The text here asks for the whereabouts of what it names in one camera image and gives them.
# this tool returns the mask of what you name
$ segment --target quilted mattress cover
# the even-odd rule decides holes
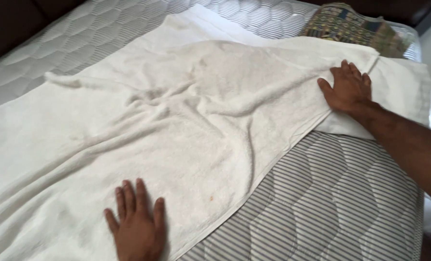
[[[72,75],[200,3],[259,36],[297,36],[317,9],[294,0],[90,0],[0,59],[0,105]],[[404,54],[421,62],[417,33]],[[243,207],[180,260],[419,260],[423,191],[376,142],[311,132]]]

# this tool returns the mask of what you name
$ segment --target left hand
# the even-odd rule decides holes
[[[156,200],[151,218],[143,181],[137,179],[136,196],[130,181],[122,184],[115,190],[119,222],[110,209],[104,210],[119,261],[158,261],[166,242],[164,199]]]

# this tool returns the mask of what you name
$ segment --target patterned cloth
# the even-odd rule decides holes
[[[383,17],[363,16],[344,3],[322,5],[300,35],[370,46],[389,58],[403,58],[413,42],[396,33]]]

